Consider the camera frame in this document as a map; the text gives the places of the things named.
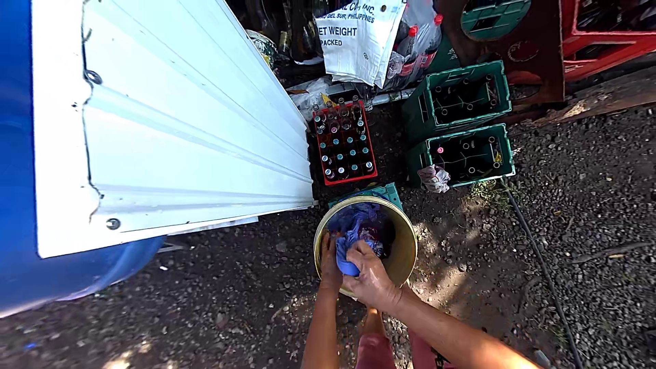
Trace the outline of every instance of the black hose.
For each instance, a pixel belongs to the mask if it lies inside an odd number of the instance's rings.
[[[549,290],[551,290],[551,293],[554,294],[554,304],[556,305],[556,311],[558,312],[558,316],[560,316],[560,320],[563,321],[563,326],[565,327],[565,334],[567,334],[567,341],[569,342],[569,350],[572,352],[572,355],[574,355],[574,365],[576,366],[577,369],[583,369],[583,363],[581,362],[581,357],[579,356],[579,350],[576,348],[576,343],[574,342],[574,336],[572,336],[572,332],[571,330],[569,330],[569,324],[567,323],[567,319],[565,317],[565,313],[563,312],[563,308],[562,306],[560,306],[560,300],[558,300],[558,294],[556,293],[556,287],[554,285],[554,281],[551,279],[551,276],[549,275],[549,269],[546,267],[546,263],[542,258],[542,253],[540,252],[540,249],[537,247],[537,244],[535,243],[535,239],[533,238],[533,234],[531,233],[531,229],[529,228],[529,225],[526,223],[526,220],[524,219],[524,216],[520,211],[520,207],[517,206],[517,202],[515,202],[515,198],[512,197],[512,194],[510,193],[510,189],[508,189],[508,186],[506,185],[506,181],[502,179],[501,184],[503,185],[503,188],[508,193],[508,199],[510,200],[510,205],[512,205],[512,207],[515,209],[515,214],[517,215],[517,219],[519,219],[520,224],[524,229],[524,232],[526,232],[529,241],[531,241],[531,245],[533,246],[533,252],[535,252],[535,255],[537,256],[537,261],[540,263],[540,267],[542,268],[542,273],[546,278],[546,283],[549,286]]]

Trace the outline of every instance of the crumpled cloth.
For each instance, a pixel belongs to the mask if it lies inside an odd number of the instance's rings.
[[[421,184],[429,192],[442,193],[447,192],[449,186],[447,182],[451,180],[449,173],[437,165],[429,165],[417,171]]]
[[[371,202],[349,205],[332,216],[328,223],[328,230],[343,234],[335,240],[337,267],[342,273],[350,276],[360,275],[358,267],[346,260],[346,252],[358,240],[364,240],[376,256],[382,256],[383,244],[374,224],[385,217],[380,211],[380,205]]]

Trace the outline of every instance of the blue barrel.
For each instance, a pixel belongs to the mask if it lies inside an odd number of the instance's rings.
[[[124,280],[164,242],[161,236],[48,259],[38,256],[30,32],[30,1],[1,2],[0,317]]]

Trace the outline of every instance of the green plastic crate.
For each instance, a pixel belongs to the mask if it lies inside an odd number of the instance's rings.
[[[403,205],[401,204],[401,200],[399,199],[399,194],[396,191],[396,185],[394,182],[390,184],[386,184],[385,187],[383,186],[370,186],[367,187],[363,190],[360,191],[355,191],[351,192],[349,194],[346,194],[340,198],[333,199],[328,203],[328,208],[330,209],[331,207],[335,206],[338,202],[342,200],[346,200],[347,198],[351,196],[376,196],[376,197],[382,197],[385,200],[389,200],[392,202],[396,207],[401,209],[403,211]]]
[[[462,30],[473,39],[497,39],[512,31],[531,7],[531,0],[505,1],[462,12]]]
[[[440,123],[435,115],[434,89],[437,86],[446,89],[449,86],[458,85],[465,78],[470,81],[477,81],[485,78],[487,74],[494,77],[497,105],[489,109],[489,113],[486,114],[449,123]],[[410,144],[416,144],[436,135],[444,135],[467,127],[471,128],[501,116],[511,111],[511,109],[508,80],[504,74],[503,62],[500,60],[429,74],[403,104],[402,108],[405,133]]]
[[[531,0],[513,0],[498,5],[476,7],[462,12],[462,30],[473,39],[500,38],[510,33],[520,23],[530,7]],[[430,63],[427,73],[438,73],[460,67],[460,59],[453,50],[451,41],[442,32],[438,53]]]
[[[489,141],[486,141],[489,140],[489,137],[495,137],[495,144],[487,144]],[[421,179],[419,178],[417,171],[432,164],[440,165],[441,161],[437,157],[434,157],[434,154],[439,147],[447,146],[449,144],[460,144],[462,140],[469,142],[470,139],[476,139],[479,144],[478,148],[473,150],[474,153],[470,158],[473,158],[474,154],[482,155],[478,157],[478,160],[481,160],[485,165],[489,164],[491,170],[490,172],[486,171],[487,173],[484,174],[472,176],[472,178],[459,179],[456,175],[456,168],[460,169],[466,167],[464,163],[462,163],[462,167],[460,166],[460,163],[456,161],[450,162],[446,165],[441,165],[444,170],[451,175],[451,180],[448,182],[450,187],[464,186],[472,183],[488,181],[490,179],[515,175],[515,165],[512,161],[512,150],[510,149],[510,141],[506,134],[506,125],[505,123],[500,123],[489,127],[481,127],[465,132],[451,133],[428,139],[410,149],[406,154],[410,184],[413,187],[420,187]],[[495,158],[497,155],[499,155],[501,159],[500,166],[499,168],[492,169],[493,162],[496,161]]]

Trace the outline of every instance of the blue cloth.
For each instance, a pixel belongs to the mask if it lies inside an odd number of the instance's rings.
[[[335,240],[337,267],[342,273],[350,276],[360,275],[358,267],[346,260],[346,252],[356,241],[361,239],[359,237],[360,227],[364,223],[375,223],[382,217],[384,214],[380,213],[380,205],[370,202],[349,205],[332,216],[328,223],[328,230],[343,234]],[[382,250],[382,243],[379,240],[364,239],[364,241],[372,250]]]

